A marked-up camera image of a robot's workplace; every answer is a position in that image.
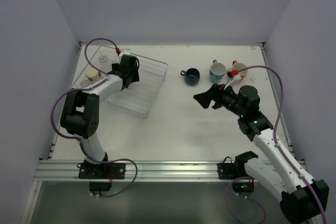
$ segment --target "light blue mug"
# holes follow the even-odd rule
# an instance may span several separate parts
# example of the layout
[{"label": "light blue mug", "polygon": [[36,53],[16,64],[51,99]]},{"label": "light blue mug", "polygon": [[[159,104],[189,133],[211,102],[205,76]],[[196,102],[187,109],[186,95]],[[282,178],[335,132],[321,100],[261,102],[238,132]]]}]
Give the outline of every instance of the light blue mug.
[{"label": "light blue mug", "polygon": [[210,82],[219,83],[223,78],[225,72],[225,66],[222,63],[217,62],[217,60],[214,60],[210,67]]}]

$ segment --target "red connector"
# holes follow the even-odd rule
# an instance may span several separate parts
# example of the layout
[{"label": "red connector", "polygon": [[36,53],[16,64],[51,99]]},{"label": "red connector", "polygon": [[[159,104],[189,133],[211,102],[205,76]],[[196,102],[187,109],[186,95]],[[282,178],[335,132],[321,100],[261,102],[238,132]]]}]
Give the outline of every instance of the red connector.
[{"label": "red connector", "polygon": [[238,74],[238,70],[237,69],[234,69],[231,71],[231,75],[232,76],[236,76]]},{"label": "red connector", "polygon": [[116,53],[117,53],[117,55],[119,55],[121,53],[121,50],[119,49],[119,47],[116,47]]}]

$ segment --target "blue mug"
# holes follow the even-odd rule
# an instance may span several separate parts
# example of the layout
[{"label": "blue mug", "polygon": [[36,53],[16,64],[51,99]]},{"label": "blue mug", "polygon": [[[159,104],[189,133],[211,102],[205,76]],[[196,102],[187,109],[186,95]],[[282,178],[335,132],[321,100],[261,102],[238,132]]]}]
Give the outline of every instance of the blue mug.
[{"label": "blue mug", "polygon": [[181,75],[184,76],[184,81],[189,86],[198,84],[201,77],[200,72],[196,68],[189,68],[187,71],[182,70]]},{"label": "blue mug", "polygon": [[209,73],[210,82],[219,83],[223,78],[225,72],[226,72],[225,66],[222,63],[217,62],[217,60],[214,60],[210,67],[210,73]]}]

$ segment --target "small beige cup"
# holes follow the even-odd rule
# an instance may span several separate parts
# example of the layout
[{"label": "small beige cup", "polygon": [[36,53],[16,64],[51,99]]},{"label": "small beige cup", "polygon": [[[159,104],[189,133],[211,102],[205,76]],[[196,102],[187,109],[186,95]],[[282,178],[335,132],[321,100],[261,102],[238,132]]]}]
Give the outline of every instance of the small beige cup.
[{"label": "small beige cup", "polygon": [[[236,69],[236,70],[240,70],[240,69],[244,69],[244,68],[247,68],[247,66],[243,63],[240,63],[236,60],[234,60],[232,62],[232,69]],[[247,76],[247,71],[248,70],[244,70],[243,72],[240,72],[239,75],[240,75],[240,81],[244,80],[244,78]]]}]

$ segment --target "white table surface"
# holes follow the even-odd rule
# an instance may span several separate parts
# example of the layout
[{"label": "white table surface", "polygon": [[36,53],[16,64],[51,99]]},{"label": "white table surface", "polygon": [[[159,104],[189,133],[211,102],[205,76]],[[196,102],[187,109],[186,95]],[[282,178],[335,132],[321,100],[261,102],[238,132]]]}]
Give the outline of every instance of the white table surface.
[{"label": "white table surface", "polygon": [[[166,62],[169,66],[165,81],[146,119],[120,111],[107,103],[100,106],[97,130],[103,149],[110,159],[130,158],[136,161],[221,161],[253,151],[265,155],[239,130],[238,117],[224,108],[204,110],[193,95],[211,87],[209,68],[213,59],[228,69],[233,60],[247,66],[265,65],[259,47],[251,46],[131,46],[134,54]],[[90,57],[97,46],[89,46]],[[86,65],[82,50],[75,78]],[[190,87],[180,76],[181,70],[197,68],[201,73],[198,85]],[[249,70],[244,85],[257,88],[260,110],[274,124],[277,106],[265,69]],[[285,143],[282,125],[278,135]],[[83,154],[75,140],[57,138],[53,159],[80,160]]]}]

